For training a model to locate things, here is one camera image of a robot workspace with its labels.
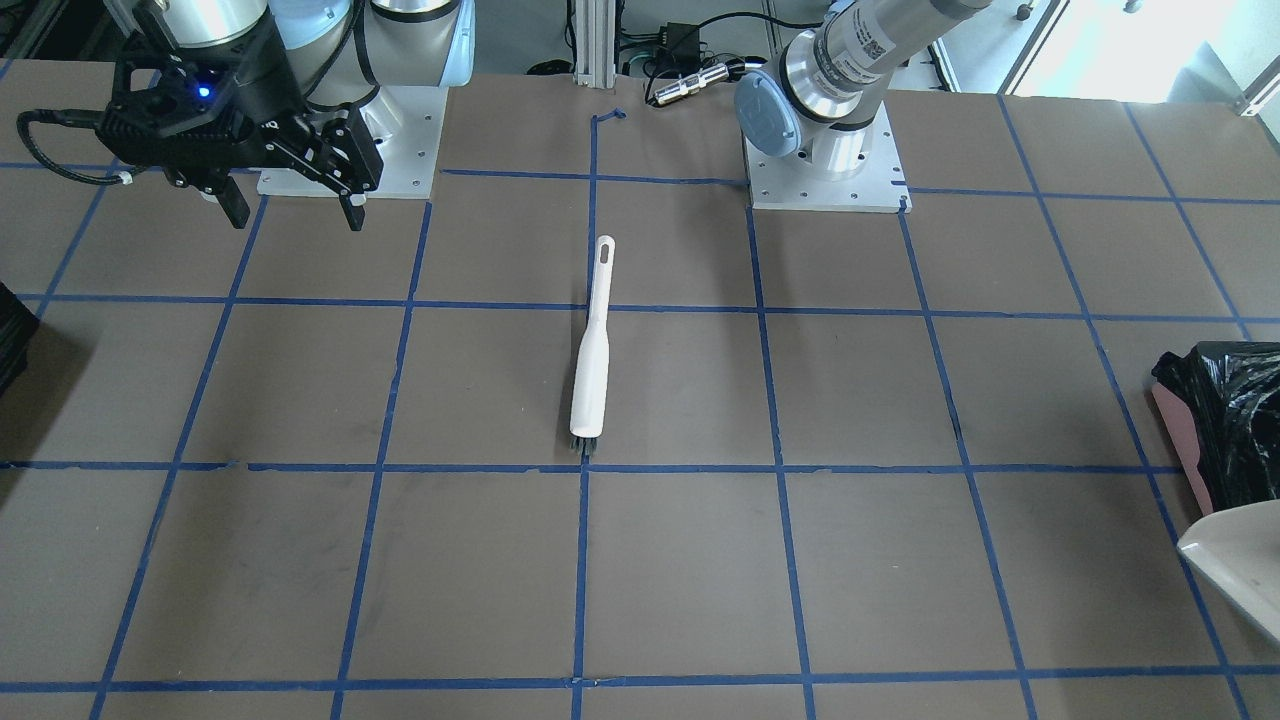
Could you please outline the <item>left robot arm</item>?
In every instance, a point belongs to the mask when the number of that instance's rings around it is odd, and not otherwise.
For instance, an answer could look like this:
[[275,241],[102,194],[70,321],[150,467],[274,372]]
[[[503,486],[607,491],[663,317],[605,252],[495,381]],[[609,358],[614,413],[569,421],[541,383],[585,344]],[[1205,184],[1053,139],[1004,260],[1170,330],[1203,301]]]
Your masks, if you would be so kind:
[[989,6],[987,1],[841,1],[735,91],[744,138],[768,158],[844,181],[861,170],[870,126],[902,61]]

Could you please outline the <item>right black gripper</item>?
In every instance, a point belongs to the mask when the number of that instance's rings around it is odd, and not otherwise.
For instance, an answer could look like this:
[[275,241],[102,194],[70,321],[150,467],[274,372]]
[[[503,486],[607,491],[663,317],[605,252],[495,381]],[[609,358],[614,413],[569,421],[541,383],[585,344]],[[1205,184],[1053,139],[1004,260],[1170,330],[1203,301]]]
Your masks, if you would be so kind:
[[250,205],[230,169],[284,167],[338,199],[351,231],[364,228],[365,196],[384,161],[360,109],[340,105],[320,127],[305,101],[273,15],[229,15],[218,37],[183,44],[166,15],[136,15],[116,60],[97,140],[134,167],[159,167],[206,186],[229,223],[244,229]]

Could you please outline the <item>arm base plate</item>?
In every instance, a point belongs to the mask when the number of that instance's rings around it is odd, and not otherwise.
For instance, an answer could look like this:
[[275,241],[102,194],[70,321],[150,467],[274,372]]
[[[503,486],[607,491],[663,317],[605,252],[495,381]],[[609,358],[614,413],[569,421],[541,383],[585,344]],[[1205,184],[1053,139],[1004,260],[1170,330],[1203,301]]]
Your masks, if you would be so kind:
[[[371,101],[360,108],[383,172],[367,199],[429,199],[436,173],[445,105],[449,90],[436,86],[381,86]],[[262,195],[291,197],[329,197],[335,192],[305,178],[301,172],[269,167],[265,159],[241,159],[239,165],[260,174]]]
[[776,211],[913,210],[888,109],[882,104],[861,129],[823,129],[808,145],[781,158],[742,141],[751,204]]

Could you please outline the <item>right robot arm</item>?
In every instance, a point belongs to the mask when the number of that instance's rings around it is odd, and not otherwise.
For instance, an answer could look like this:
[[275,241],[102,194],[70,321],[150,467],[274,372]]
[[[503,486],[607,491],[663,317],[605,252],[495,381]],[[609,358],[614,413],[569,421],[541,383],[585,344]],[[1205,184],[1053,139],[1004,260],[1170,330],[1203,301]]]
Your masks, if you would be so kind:
[[197,190],[237,228],[232,173],[284,169],[334,196],[352,231],[385,182],[401,87],[474,72],[471,1],[132,1],[131,35],[93,131],[119,160]]

